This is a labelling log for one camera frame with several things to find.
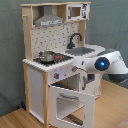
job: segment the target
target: open oven door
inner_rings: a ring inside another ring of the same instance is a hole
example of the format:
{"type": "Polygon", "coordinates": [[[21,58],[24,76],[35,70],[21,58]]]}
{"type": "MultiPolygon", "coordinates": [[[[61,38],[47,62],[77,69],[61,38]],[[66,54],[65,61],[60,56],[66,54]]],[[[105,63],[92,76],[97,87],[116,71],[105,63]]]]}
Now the open oven door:
{"type": "Polygon", "coordinates": [[[93,128],[95,97],[77,91],[49,87],[49,122],[58,128],[93,128]],[[82,123],[73,112],[84,108],[82,123]]]}

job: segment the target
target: wall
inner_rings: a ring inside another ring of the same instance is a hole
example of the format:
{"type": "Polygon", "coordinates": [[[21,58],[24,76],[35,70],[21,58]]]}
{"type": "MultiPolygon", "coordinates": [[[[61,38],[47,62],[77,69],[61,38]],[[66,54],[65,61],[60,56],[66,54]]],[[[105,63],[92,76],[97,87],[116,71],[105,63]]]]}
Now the wall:
{"type": "MultiPolygon", "coordinates": [[[[42,2],[68,0],[0,0],[0,116],[15,110],[21,101],[25,101],[22,66],[25,55],[20,4],[42,2]]],[[[128,66],[128,1],[91,2],[86,43],[120,50],[128,66]]]]}

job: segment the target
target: pot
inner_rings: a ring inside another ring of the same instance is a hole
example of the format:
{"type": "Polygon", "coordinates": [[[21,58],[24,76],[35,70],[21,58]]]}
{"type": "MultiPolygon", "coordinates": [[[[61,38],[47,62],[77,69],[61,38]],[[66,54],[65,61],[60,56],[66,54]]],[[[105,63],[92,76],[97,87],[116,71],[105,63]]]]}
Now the pot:
{"type": "Polygon", "coordinates": [[[39,53],[39,58],[42,62],[51,62],[54,61],[54,55],[52,51],[43,51],[39,53]]]}

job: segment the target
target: sink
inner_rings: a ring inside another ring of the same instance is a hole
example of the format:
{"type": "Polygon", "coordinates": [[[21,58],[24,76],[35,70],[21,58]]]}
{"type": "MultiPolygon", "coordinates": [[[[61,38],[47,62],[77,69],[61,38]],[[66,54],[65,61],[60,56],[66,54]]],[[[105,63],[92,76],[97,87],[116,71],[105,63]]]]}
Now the sink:
{"type": "Polygon", "coordinates": [[[73,48],[73,49],[68,49],[66,50],[65,53],[74,55],[74,56],[80,56],[80,55],[85,55],[88,54],[90,52],[94,52],[94,49],[91,48],[85,48],[85,47],[78,47],[78,48],[73,48]]]}

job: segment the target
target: faucet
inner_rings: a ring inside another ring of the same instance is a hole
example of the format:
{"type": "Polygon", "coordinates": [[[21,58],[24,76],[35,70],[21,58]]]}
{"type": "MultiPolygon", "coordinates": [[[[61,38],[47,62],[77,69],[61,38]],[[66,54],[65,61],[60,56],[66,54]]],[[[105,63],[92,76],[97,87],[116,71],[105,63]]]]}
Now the faucet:
{"type": "Polygon", "coordinates": [[[73,42],[72,42],[72,39],[73,39],[73,37],[75,36],[75,35],[78,35],[78,36],[80,36],[80,41],[82,41],[82,35],[80,34],[80,33],[74,33],[72,36],[71,36],[71,38],[70,38],[70,43],[68,44],[68,49],[72,49],[73,47],[75,47],[75,44],[73,44],[73,42]]]}

